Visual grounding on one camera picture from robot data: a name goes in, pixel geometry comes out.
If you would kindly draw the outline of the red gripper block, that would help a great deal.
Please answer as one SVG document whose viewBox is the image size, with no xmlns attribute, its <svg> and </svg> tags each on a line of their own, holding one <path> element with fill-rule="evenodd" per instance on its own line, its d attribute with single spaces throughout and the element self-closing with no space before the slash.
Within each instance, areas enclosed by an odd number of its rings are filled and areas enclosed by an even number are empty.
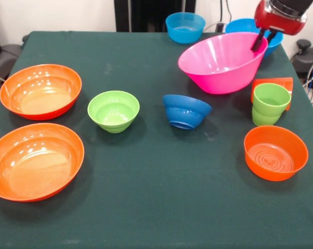
<svg viewBox="0 0 313 249">
<path fill-rule="evenodd" d="M 298 34 L 307 21 L 307 1 L 275 0 L 260 1 L 254 14 L 257 27 L 261 28 L 251 50 L 257 51 L 264 38 L 265 30 L 270 30 L 267 42 L 276 36 L 276 31 L 288 35 Z"/>
</svg>

